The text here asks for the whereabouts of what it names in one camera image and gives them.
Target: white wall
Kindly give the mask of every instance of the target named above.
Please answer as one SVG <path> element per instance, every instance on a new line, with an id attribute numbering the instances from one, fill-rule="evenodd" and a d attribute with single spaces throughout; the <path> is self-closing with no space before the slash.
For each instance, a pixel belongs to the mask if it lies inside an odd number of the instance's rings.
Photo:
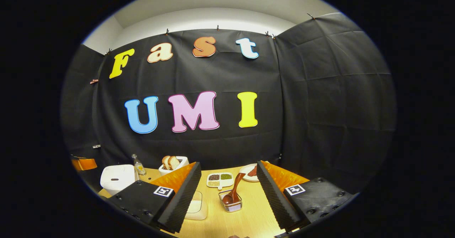
<path id="1" fill-rule="evenodd" d="M 112 44 L 122 30 L 123 27 L 115 16 L 111 16 L 102 22 L 82 43 L 104 55 L 109 48 L 112 49 Z"/>
<path id="2" fill-rule="evenodd" d="M 146 37 L 194 29 L 242 30 L 275 36 L 296 24 L 267 14 L 232 8 L 195 8 L 154 16 L 124 28 L 110 45 L 116 49 Z"/>

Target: letter i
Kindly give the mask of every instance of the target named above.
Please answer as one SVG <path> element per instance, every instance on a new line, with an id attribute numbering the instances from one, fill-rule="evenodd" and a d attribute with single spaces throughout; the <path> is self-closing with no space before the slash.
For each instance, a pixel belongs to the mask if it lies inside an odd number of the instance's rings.
<path id="1" fill-rule="evenodd" d="M 240 128 L 254 127 L 257 125 L 255 119 L 255 99 L 257 94 L 254 92 L 242 92 L 237 95 L 242 102 L 242 120 L 239 122 Z"/>

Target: white box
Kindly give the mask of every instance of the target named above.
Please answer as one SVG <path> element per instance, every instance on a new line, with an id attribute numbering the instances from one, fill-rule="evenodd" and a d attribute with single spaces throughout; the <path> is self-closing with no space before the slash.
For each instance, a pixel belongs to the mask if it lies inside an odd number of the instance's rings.
<path id="1" fill-rule="evenodd" d="M 180 164 L 177 166 L 177 168 L 175 168 L 175 170 L 180 169 L 181 167 L 186 166 L 186 165 L 189 164 L 187 157 L 176 156 L 176 158 L 180 162 Z M 174 170 L 165 170 L 163 164 L 161 164 L 161 166 L 158 168 L 158 170 L 160 171 L 161 175 L 166 175 L 167 173 L 171 173 L 171 172 L 174 171 Z"/>
<path id="2" fill-rule="evenodd" d="M 139 180 L 139 175 L 133 165 L 113 165 L 104 168 L 103 173 L 101 173 L 100 185 L 110 195 L 114 195 L 137 180 Z"/>

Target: white plate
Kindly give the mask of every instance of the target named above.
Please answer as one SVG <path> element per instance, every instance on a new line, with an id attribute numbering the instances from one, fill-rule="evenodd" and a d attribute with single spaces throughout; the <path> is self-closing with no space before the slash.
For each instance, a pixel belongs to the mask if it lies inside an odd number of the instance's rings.
<path id="1" fill-rule="evenodd" d="M 259 179 L 257 179 L 257 175 L 254 175 L 254 176 L 248 175 L 248 173 L 250 173 L 250 171 L 252 171 L 256 165 L 257 165 L 257 163 L 253 163 L 253 164 L 246 165 L 240 169 L 240 173 L 245 173 L 245 175 L 243 177 L 244 180 L 251 181 L 251 182 L 259 182 Z"/>
<path id="2" fill-rule="evenodd" d="M 231 175 L 231 178 L 229 179 L 221 179 L 221 174 L 229 174 Z M 220 175 L 220 178 L 217 179 L 217 180 L 209 180 L 208 178 L 211 176 L 211 175 Z M 209 186 L 208 183 L 210 181 L 218 181 L 220 182 L 220 185 L 219 186 Z M 208 176 L 207 176 L 207 182 L 206 182 L 206 185 L 208 187 L 217 187 L 218 190 L 221 190 L 223 187 L 225 186 L 232 186 L 234 184 L 234 177 L 232 176 L 232 173 L 210 173 Z"/>

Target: toast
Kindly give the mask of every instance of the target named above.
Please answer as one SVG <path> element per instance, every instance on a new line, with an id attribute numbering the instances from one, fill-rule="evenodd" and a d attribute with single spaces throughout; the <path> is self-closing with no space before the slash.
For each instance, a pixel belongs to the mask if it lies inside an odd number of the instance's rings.
<path id="1" fill-rule="evenodd" d="M 169 163 L 168 163 L 168 160 L 169 160 L 170 156 L 169 155 L 166 155 L 165 157 L 163 157 L 163 159 L 161 160 L 161 163 L 163 164 L 163 168 L 165 170 L 170 170 L 169 168 Z"/>
<path id="2" fill-rule="evenodd" d="M 177 160 L 177 157 L 171 156 L 168 159 L 168 164 L 169 164 L 170 170 L 175 170 L 178 167 L 178 165 L 180 164 L 180 162 Z"/>

